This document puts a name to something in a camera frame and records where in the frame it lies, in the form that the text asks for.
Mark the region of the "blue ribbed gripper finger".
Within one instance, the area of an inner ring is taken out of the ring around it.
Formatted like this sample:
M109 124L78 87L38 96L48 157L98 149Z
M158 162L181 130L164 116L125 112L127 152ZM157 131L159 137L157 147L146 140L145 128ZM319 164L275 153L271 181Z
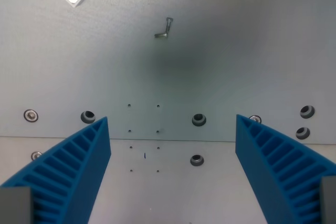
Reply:
M1 188L32 190L34 223L88 223L110 156L103 117L44 152Z
M235 153L268 223L321 223L320 182L335 163L298 141L236 116Z

